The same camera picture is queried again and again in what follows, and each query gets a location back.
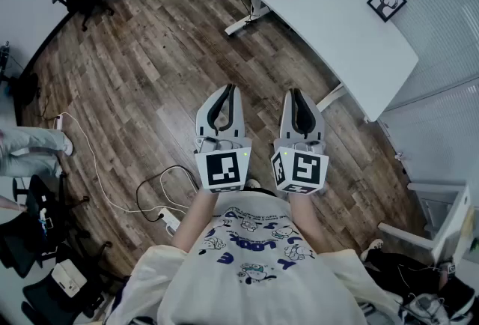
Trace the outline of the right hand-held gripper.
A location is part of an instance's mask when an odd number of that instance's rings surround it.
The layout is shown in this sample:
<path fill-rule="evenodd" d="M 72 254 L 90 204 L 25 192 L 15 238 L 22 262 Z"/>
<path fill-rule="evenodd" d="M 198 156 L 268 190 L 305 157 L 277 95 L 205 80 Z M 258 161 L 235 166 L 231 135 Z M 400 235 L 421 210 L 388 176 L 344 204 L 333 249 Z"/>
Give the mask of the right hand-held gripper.
<path fill-rule="evenodd" d="M 324 151 L 325 122 L 316 103 L 302 90 L 287 91 L 281 115 L 280 138 L 271 157 L 276 189 L 285 193 L 309 195 L 324 187 L 329 157 Z M 312 142 L 286 143 L 282 139 Z"/>

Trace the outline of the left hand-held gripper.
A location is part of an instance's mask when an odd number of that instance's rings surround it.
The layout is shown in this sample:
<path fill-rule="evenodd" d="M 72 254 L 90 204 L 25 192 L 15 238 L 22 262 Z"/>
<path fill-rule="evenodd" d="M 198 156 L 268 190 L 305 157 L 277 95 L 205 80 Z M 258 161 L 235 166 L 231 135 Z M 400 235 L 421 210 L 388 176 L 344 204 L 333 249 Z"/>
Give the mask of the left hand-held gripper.
<path fill-rule="evenodd" d="M 227 84 L 203 103 L 196 115 L 195 160 L 202 187 L 211 193 L 244 188 L 251 156 L 251 139 L 219 138 L 219 133 L 243 137 L 245 124 L 240 89 Z"/>

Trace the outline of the person's left forearm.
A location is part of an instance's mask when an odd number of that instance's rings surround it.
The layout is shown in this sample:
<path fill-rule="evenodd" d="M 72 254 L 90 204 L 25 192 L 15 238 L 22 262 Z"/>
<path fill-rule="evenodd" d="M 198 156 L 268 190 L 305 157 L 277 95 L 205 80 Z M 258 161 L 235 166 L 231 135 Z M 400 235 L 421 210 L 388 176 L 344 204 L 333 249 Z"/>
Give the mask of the person's left forearm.
<path fill-rule="evenodd" d="M 210 224 L 219 195 L 200 189 L 171 240 L 174 248 L 189 252 Z"/>

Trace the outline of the person's right forearm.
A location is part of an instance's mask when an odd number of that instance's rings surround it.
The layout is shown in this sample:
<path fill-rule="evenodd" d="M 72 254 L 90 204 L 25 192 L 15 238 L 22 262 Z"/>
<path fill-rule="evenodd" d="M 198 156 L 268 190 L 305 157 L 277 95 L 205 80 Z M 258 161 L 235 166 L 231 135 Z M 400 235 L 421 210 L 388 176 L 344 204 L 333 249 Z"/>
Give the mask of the person's right forearm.
<path fill-rule="evenodd" d="M 309 195 L 290 193 L 288 195 L 292 221 L 299 229 L 311 248 L 317 253 L 329 251 L 329 245 L 323 233 L 322 225 L 314 211 Z"/>

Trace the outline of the white desk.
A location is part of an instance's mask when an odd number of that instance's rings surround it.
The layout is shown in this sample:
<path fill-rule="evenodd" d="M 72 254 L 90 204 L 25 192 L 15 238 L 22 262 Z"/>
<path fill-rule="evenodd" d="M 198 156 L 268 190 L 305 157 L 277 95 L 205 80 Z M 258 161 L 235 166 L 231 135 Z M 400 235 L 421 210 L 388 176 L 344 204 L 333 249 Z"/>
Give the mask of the white desk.
<path fill-rule="evenodd" d="M 269 12 L 286 22 L 334 73 L 340 84 L 317 105 L 324 110 L 349 94 L 368 121 L 387 109 L 418 62 L 396 26 L 383 22 L 367 0 L 251 0 L 251 13 L 226 28 L 233 34 Z"/>

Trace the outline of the white power strip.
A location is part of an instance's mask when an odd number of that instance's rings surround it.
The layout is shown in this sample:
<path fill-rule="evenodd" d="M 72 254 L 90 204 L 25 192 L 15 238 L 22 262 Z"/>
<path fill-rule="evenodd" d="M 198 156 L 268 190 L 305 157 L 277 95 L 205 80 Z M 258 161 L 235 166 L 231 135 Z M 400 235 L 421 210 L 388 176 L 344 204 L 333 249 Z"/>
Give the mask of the white power strip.
<path fill-rule="evenodd" d="M 159 211 L 157 218 L 163 221 L 167 234 L 173 237 L 180 225 L 180 220 L 167 207 Z"/>

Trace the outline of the black framed picture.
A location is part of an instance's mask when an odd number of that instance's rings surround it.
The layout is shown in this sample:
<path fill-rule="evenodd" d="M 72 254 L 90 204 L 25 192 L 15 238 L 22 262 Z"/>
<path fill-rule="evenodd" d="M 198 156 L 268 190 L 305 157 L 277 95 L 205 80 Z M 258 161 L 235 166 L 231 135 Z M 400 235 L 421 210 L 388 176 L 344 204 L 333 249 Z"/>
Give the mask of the black framed picture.
<path fill-rule="evenodd" d="M 377 16 L 387 22 L 396 14 L 405 4 L 407 0 L 368 0 L 367 4 L 374 10 Z"/>

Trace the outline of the person's white printed shirt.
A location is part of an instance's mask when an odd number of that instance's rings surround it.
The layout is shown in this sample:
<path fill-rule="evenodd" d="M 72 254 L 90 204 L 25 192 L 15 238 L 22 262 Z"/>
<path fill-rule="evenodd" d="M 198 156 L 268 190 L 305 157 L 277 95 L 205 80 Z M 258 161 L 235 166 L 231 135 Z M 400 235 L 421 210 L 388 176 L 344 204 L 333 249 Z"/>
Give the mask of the person's white printed shirt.
<path fill-rule="evenodd" d="M 288 198 L 218 195 L 189 252 L 170 244 L 142 255 L 104 325 L 403 325 L 355 251 L 311 248 Z"/>

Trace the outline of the black stand with round base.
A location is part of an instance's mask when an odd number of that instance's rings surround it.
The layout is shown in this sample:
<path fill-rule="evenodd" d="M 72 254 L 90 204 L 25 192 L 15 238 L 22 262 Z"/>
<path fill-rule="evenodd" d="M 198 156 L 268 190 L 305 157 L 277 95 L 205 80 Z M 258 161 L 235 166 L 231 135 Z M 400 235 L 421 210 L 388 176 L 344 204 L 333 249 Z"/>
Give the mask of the black stand with round base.
<path fill-rule="evenodd" d="M 7 76 L 6 70 L 9 62 L 22 68 L 10 52 L 10 43 L 6 41 L 0 46 L 0 85 L 6 84 L 6 95 L 11 96 L 21 106 L 27 106 L 38 96 L 39 79 L 36 73 L 30 73 L 24 79 Z"/>

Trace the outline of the white flat device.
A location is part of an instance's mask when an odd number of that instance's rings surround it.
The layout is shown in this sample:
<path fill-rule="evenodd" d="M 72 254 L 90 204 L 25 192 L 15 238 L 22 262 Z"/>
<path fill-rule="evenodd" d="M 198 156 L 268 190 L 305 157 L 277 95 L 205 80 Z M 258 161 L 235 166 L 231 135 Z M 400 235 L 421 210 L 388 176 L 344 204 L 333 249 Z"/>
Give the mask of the white flat device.
<path fill-rule="evenodd" d="M 69 298 L 77 295 L 87 283 L 85 276 L 70 259 L 57 263 L 52 270 L 51 276 Z"/>

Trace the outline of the black chair with white device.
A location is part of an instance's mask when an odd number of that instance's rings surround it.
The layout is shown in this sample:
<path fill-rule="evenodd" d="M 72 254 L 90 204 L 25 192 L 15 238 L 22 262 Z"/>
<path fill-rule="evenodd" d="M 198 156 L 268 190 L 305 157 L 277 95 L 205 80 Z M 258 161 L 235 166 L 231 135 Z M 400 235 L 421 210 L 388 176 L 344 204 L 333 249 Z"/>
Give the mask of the black chair with white device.
<path fill-rule="evenodd" d="M 89 254 L 82 241 L 91 235 L 70 214 L 89 198 L 66 204 L 64 189 L 50 191 L 37 175 L 31 177 L 28 188 L 15 186 L 13 194 L 25 195 L 27 211 L 0 224 L 0 263 L 25 278 L 34 265 L 42 266 L 48 260 L 56 265 L 70 259 L 87 279 L 80 292 L 69 298 L 52 278 L 53 267 L 39 282 L 22 289 L 22 312 L 33 325 L 74 325 L 80 315 L 92 318 L 119 277 L 100 266 L 112 243 L 106 241 L 95 254 Z"/>

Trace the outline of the white frame rack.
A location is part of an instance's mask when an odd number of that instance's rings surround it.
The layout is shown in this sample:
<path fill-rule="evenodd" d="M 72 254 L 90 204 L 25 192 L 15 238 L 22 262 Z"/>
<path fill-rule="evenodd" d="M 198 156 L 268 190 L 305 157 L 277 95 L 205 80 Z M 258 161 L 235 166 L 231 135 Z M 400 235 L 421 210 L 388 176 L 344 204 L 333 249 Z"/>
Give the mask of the white frame rack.
<path fill-rule="evenodd" d="M 454 203 L 432 240 L 395 228 L 384 222 L 378 229 L 393 237 L 426 249 L 435 264 L 451 259 L 458 264 L 470 248 L 475 210 L 471 205 L 469 187 L 431 183 L 409 183 L 407 188 L 416 192 L 454 193 Z"/>

